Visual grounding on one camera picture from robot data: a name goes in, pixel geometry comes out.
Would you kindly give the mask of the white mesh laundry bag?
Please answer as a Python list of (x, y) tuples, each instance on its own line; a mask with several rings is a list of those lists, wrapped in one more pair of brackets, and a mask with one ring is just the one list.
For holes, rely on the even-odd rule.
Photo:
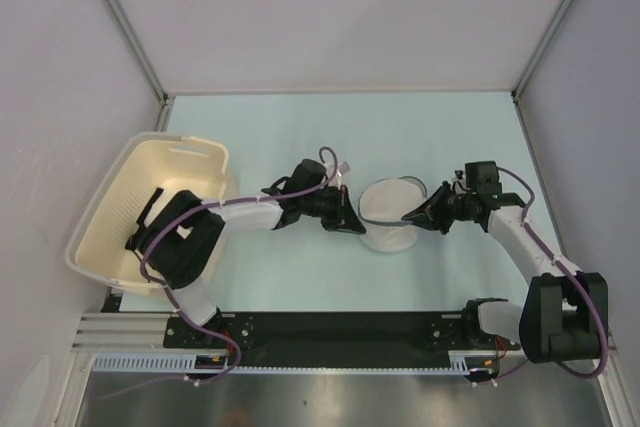
[(361, 194), (357, 214), (366, 233), (362, 240), (370, 249), (396, 253), (411, 248), (418, 229), (403, 216), (427, 200), (427, 188), (414, 176), (381, 179)]

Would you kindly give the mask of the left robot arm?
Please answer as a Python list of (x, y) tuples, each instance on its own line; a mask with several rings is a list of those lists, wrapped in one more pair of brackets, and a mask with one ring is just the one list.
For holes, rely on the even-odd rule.
[(170, 302), (189, 320), (186, 334), (197, 345), (214, 344), (221, 334), (219, 309), (205, 287), (204, 271), (217, 244), (228, 235), (249, 230), (278, 230), (300, 217), (318, 218), (329, 232), (363, 235), (366, 228), (349, 199), (348, 187), (312, 160), (302, 160), (289, 176), (264, 188), (255, 198), (215, 201), (205, 208), (203, 199), (189, 190), (176, 193), (151, 218), (151, 208), (163, 195), (156, 189), (137, 219), (137, 229), (126, 249), (136, 253), (159, 276), (141, 273), (162, 286)]

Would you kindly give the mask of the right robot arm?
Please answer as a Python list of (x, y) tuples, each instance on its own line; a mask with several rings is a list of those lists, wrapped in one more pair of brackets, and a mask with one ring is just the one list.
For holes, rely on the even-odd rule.
[(609, 355), (608, 285), (599, 273), (582, 271), (554, 250), (529, 213), (535, 200), (503, 189), (504, 167), (493, 161), (466, 164), (460, 178), (442, 185), (406, 213), (412, 226), (447, 234), (456, 222), (473, 222), (508, 254), (527, 284), (523, 305), (478, 300), (461, 323), (463, 340), (484, 348), (496, 336), (518, 344), (532, 363), (595, 360)]

